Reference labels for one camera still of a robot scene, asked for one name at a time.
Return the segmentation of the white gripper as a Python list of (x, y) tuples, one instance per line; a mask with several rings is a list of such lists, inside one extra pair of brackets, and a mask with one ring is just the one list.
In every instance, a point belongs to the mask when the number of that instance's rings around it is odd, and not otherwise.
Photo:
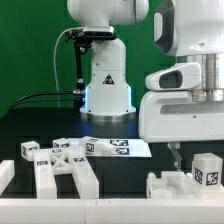
[(180, 171), (179, 142), (224, 140), (224, 103), (193, 102), (188, 91), (150, 91), (140, 104), (139, 136), (147, 143), (168, 143)]

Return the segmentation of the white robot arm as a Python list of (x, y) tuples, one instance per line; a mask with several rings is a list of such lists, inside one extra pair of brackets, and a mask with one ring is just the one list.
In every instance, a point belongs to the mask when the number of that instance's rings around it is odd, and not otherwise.
[[(224, 139), (224, 0), (67, 0), (78, 26), (73, 35), (91, 53), (83, 117), (138, 118), (146, 143)], [(129, 45), (116, 26), (136, 24), (143, 35), (144, 93), (132, 105), (126, 71)]]

